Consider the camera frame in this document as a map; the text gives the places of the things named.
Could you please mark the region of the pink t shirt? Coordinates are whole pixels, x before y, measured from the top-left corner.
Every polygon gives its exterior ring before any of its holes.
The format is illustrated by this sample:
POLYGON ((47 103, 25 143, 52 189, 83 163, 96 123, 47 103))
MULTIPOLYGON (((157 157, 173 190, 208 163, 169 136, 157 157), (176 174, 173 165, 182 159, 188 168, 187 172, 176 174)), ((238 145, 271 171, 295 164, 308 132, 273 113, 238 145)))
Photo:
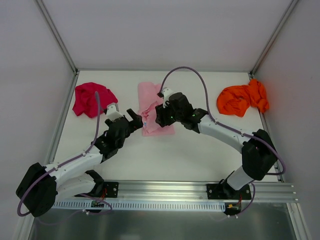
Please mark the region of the pink t shirt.
POLYGON ((138 114, 142 117, 142 136, 155 137, 174 135, 173 125, 161 127, 156 123, 156 109, 158 105, 163 105, 163 99, 158 96, 161 84, 152 82, 140 82, 137 87, 138 91, 138 114))

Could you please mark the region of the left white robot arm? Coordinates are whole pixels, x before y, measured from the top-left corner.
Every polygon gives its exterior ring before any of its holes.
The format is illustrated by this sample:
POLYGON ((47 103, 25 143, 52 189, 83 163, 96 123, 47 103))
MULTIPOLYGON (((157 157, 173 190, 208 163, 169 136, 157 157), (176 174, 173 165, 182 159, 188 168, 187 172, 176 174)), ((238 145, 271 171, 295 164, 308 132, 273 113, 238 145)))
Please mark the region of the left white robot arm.
POLYGON ((25 206, 33 217, 40 217, 60 200, 81 194, 97 198, 103 194, 105 181, 94 168, 116 155, 126 138, 144 125, 142 117, 130 108, 127 113, 131 120, 112 106, 105 112, 108 130, 88 149, 62 163, 42 166, 37 162, 28 168, 16 190, 19 206, 25 206))

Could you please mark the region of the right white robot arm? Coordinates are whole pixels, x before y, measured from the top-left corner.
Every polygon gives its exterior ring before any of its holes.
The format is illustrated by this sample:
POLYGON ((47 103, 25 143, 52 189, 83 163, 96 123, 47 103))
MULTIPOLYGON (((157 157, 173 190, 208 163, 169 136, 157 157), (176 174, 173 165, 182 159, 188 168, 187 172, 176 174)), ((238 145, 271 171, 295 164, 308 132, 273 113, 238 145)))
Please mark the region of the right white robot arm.
POLYGON ((209 110, 194 108, 182 92, 166 88, 157 94, 163 103, 156 106, 156 123, 162 128, 176 122, 187 130, 213 137, 241 154, 241 166, 222 181, 222 194, 232 199, 253 181, 261 181, 277 161, 269 134, 259 129, 246 133, 213 118, 209 110))

